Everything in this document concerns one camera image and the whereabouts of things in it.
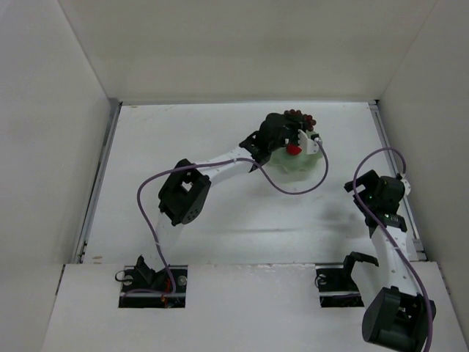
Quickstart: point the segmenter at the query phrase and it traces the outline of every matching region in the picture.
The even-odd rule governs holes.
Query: red object
[[[287,144],[287,153],[290,155],[298,155],[301,153],[301,148],[294,144]]]

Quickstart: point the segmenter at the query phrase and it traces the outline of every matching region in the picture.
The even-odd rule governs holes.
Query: robotic arm
[[[270,160],[272,152],[286,146],[296,146],[307,154],[315,154],[320,150],[317,142],[321,142],[319,134],[313,133],[315,124],[316,121],[311,115],[302,114],[301,111],[290,110],[283,114],[269,114],[259,130],[248,136],[238,147],[226,154],[196,164],[213,164],[228,160],[234,162],[223,166],[171,173],[158,195],[161,213],[156,232],[165,252],[170,251],[175,245],[184,226],[199,216],[211,187],[256,169],[253,164],[236,161],[237,159],[248,158],[263,166]],[[191,164],[187,159],[183,159],[175,167]]]
[[[400,249],[409,260],[408,249],[413,246],[406,235],[405,219],[396,213],[402,197],[410,192],[410,185],[399,175],[379,177],[373,170],[357,179],[357,186],[360,185],[365,189],[358,196],[386,226],[398,246],[394,247],[354,195],[377,253],[377,258],[373,258],[353,252],[344,261],[344,273],[356,283],[366,308],[363,339],[395,351],[418,352],[428,335],[427,310],[413,274],[397,252]],[[345,184],[345,190],[352,191],[352,182]],[[434,301],[430,301],[430,306],[434,319]]]

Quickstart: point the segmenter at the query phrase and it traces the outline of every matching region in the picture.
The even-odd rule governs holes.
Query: black bracket
[[[188,267],[170,267],[176,281],[176,292],[172,294],[171,280],[165,269],[156,272],[149,268],[142,256],[137,259],[134,267],[128,267],[116,274],[116,281],[122,283],[119,308],[184,308],[185,291],[188,281]],[[142,290],[125,295],[132,290]],[[154,290],[167,295],[155,296],[145,290]]]
[[[378,266],[378,261],[375,257],[363,253],[351,252],[345,257],[342,268],[316,269],[316,286],[319,292],[358,292],[358,287],[352,280],[352,270],[356,262],[366,262]]]
[[[435,319],[434,301],[430,306]],[[422,295],[411,296],[397,287],[384,287],[365,312],[362,335],[367,342],[395,351],[419,352],[428,335],[427,321]]]
[[[182,159],[175,167],[189,165],[188,159]],[[158,194],[160,211],[173,226],[189,224],[201,213],[211,185],[210,178],[197,169],[172,172]]]
[[[374,170],[370,170],[357,179],[358,186],[365,187],[358,193],[360,199],[385,226],[398,227],[402,232],[407,232],[405,219],[396,214],[399,202],[405,194],[404,183],[399,178],[379,177]],[[352,181],[345,183],[344,188],[345,191],[351,192]],[[353,202],[365,215],[365,224],[370,229],[371,237],[377,227],[376,221],[363,209],[356,195],[353,195]]]

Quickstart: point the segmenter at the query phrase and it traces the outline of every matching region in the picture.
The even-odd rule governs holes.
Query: white platform
[[[330,263],[351,251],[374,254],[363,216],[343,189],[358,163],[382,147],[369,105],[267,102],[123,107],[84,262],[134,264],[154,246],[136,206],[140,183],[182,158],[198,162],[231,150],[268,113],[286,109],[316,118],[330,159],[325,183],[299,197],[278,193],[260,172],[216,186],[200,217],[186,226],[170,263]],[[268,165],[266,170],[282,187],[301,190],[317,183],[324,166],[322,159],[310,172],[287,174]],[[385,154],[375,156],[363,172],[370,169],[389,175]],[[149,184],[143,194],[153,221],[163,182]]]
[[[435,263],[415,263],[437,315],[432,352],[467,351]],[[119,264],[67,265],[43,352],[389,350],[363,308],[321,308],[313,265],[190,265],[184,309],[120,309]]]

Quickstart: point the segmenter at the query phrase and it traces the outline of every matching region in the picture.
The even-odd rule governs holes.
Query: purple cable
[[[430,346],[432,345],[432,338],[433,338],[433,318],[432,318],[432,306],[430,305],[430,300],[428,297],[428,294],[426,292],[424,283],[422,282],[420,276],[417,274],[417,271],[413,268],[412,264],[410,261],[405,257],[404,253],[402,253],[401,249],[399,248],[399,245],[397,242],[394,240],[393,236],[389,233],[389,231],[386,229],[386,226],[379,220],[373,212],[365,205],[363,200],[361,200],[360,196],[358,196],[358,191],[357,191],[357,178],[358,178],[358,173],[360,172],[361,167],[373,156],[381,152],[385,151],[391,151],[395,152],[402,161],[402,173],[404,174],[407,169],[407,164],[405,163],[404,156],[396,149],[392,147],[384,147],[380,148],[378,150],[375,150],[373,153],[369,154],[368,156],[365,157],[365,159],[360,162],[358,165],[357,169],[355,170],[355,174],[353,175],[353,181],[352,181],[352,187],[353,187],[353,192],[355,193],[357,201],[360,203],[360,205],[363,207],[363,209],[372,217],[373,220],[376,221],[379,227],[381,227],[381,230],[384,231],[386,237],[388,240],[391,242],[393,247],[396,249],[397,254],[401,257],[402,262],[409,268],[409,271],[412,273],[413,277],[416,279],[418,286],[420,287],[420,290],[422,291],[422,296],[424,297],[425,301],[425,309],[426,309],[426,317],[428,321],[428,336],[426,338],[426,343],[425,343],[425,348],[424,352],[429,352],[430,351]]]
[[[360,293],[349,293],[347,295],[337,295],[337,296],[329,296],[329,297],[334,297],[334,298],[355,298],[355,297],[361,297],[361,294]]]
[[[249,159],[249,158],[238,158],[238,159],[230,159],[230,160],[226,160],[226,161],[219,161],[218,163],[208,163],[208,164],[192,164],[192,165],[187,165],[187,166],[181,166],[181,167],[175,167],[173,169],[170,169],[170,170],[166,170],[166,171],[163,171],[163,172],[160,172],[160,173],[157,173],[156,175],[153,175],[152,177],[150,178],[147,178],[139,187],[138,191],[137,191],[137,205],[139,206],[139,209],[140,209],[140,212],[142,214],[142,216],[144,217],[145,221],[147,222],[147,225],[153,235],[153,238],[155,239],[155,245],[156,245],[156,250],[158,251],[158,255],[160,256],[160,259],[161,261],[163,262],[163,265],[164,265],[164,268],[166,270],[166,273],[168,273],[168,276],[169,276],[169,279],[171,280],[171,287],[172,287],[172,291],[171,293],[175,293],[176,292],[176,281],[174,280],[174,276],[173,276],[173,273],[171,272],[171,270],[169,269],[169,265],[168,263],[166,262],[166,258],[164,257],[163,255],[163,252],[161,251],[161,247],[160,247],[160,242],[158,240],[158,234],[156,233],[156,230],[155,228],[153,227],[152,225],[152,222],[149,220],[148,218],[148,215],[147,213],[145,212],[144,210],[144,207],[143,205],[141,204],[141,191],[143,190],[143,188],[150,182],[152,182],[153,180],[159,178],[159,177],[162,177],[164,175],[167,175],[167,174],[171,174],[172,172],[179,172],[179,171],[187,171],[187,170],[192,170],[192,169],[200,169],[202,167],[215,167],[215,166],[223,166],[223,165],[227,165],[227,164],[232,164],[232,163],[235,163],[237,161],[247,161],[249,163],[252,163],[254,166],[256,166],[261,172],[262,174],[265,176],[265,178],[267,179],[267,181],[269,181],[269,183],[277,190],[277,191],[280,191],[281,193],[283,194],[288,194],[290,196],[297,196],[297,195],[301,195],[301,194],[306,194],[306,193],[309,193],[311,191],[314,191],[316,188],[318,188],[319,186],[322,185],[322,183],[324,182],[325,178],[328,176],[328,173],[329,173],[329,159],[328,159],[328,156],[326,155],[325,151],[324,151],[324,148],[322,146],[322,143],[320,142],[317,142],[317,144],[319,145],[320,149],[321,149],[321,152],[322,154],[324,155],[324,160],[325,160],[325,171],[324,171],[324,176],[322,176],[322,179],[318,182],[318,184],[316,184],[314,187],[311,187],[310,189],[306,189],[305,191],[299,191],[299,192],[290,192],[290,191],[285,191],[284,189],[278,187],[274,182],[273,180],[270,178],[270,176],[266,173],[266,171],[262,168],[262,166],[257,163],[255,160],[252,160],[252,159]],[[128,292],[126,292],[126,294],[124,294],[124,296],[126,296],[128,293],[132,293],[132,292],[137,292],[137,291],[140,291],[139,289],[135,289],[135,290],[130,290]],[[152,293],[157,293],[157,294],[166,294],[166,292],[160,292],[160,291],[156,291],[156,290],[145,290],[145,291],[142,291],[142,292],[152,292]]]

